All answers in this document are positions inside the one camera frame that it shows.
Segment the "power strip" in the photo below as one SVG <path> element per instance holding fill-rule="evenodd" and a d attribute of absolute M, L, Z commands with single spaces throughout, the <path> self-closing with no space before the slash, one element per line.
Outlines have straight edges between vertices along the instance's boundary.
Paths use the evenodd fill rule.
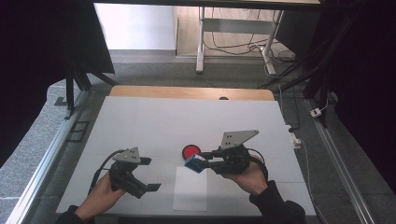
<path fill-rule="evenodd" d="M 294 132 L 290 132 L 290 131 L 289 131 L 290 128 L 291 128 L 290 125 L 286 125 L 286 130 L 288 130 L 288 133 L 289 133 L 289 135 L 290 135 L 290 142 L 291 142 L 291 145 L 293 146 L 294 149 L 298 149 L 298 148 L 301 147 L 301 146 L 300 146 L 301 140 L 298 139 L 298 138 L 296 137 L 296 135 L 294 134 Z"/>

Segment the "white table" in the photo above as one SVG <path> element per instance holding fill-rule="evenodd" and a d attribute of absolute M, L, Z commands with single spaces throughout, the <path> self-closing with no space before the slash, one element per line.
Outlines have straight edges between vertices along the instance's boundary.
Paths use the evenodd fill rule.
<path fill-rule="evenodd" d="M 308 216 L 315 211 L 291 147 L 278 103 L 275 101 L 218 101 L 108 96 L 87 145 L 58 206 L 80 205 L 87 196 L 95 170 L 118 149 L 139 147 L 140 156 L 152 158 L 149 166 L 134 171 L 145 184 L 162 183 L 141 199 L 127 194 L 107 211 L 117 216 L 251 217 L 260 211 L 234 182 L 207 171 L 206 211 L 173 209 L 176 170 L 183 166 L 181 150 L 195 144 L 202 151 L 217 149 L 224 132 L 259 130 L 245 143 L 266 160 L 284 200 L 299 203 Z"/>

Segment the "white paper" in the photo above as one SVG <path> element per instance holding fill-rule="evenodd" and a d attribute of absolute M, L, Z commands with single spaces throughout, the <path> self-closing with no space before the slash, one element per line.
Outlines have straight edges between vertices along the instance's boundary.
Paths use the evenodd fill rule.
<path fill-rule="evenodd" d="M 196 174 L 184 166 L 176 172 L 174 210 L 206 211 L 206 170 Z"/>

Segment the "red round object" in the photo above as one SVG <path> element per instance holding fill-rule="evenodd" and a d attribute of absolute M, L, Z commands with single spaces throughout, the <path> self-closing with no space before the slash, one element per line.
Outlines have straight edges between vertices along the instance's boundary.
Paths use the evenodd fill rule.
<path fill-rule="evenodd" d="M 183 159 L 186 160 L 193 154 L 199 154 L 201 153 L 201 149 L 196 146 L 196 145 L 188 145 L 183 148 L 183 151 L 181 152 Z"/>

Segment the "person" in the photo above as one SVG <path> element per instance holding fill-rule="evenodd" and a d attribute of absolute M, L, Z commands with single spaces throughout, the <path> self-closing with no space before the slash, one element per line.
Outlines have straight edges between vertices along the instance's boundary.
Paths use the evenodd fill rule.
<path fill-rule="evenodd" d="M 262 168 L 251 161 L 249 167 L 240 175 L 222 175 L 231 179 L 242 190 L 250 194 L 249 200 L 262 213 L 263 223 L 304 224 L 305 210 L 292 201 L 284 202 L 274 180 L 265 181 Z M 113 191 L 109 173 L 106 173 L 93 188 L 80 207 L 71 205 L 57 220 L 56 224 L 89 223 L 95 216 L 110 209 L 125 193 L 122 189 Z"/>

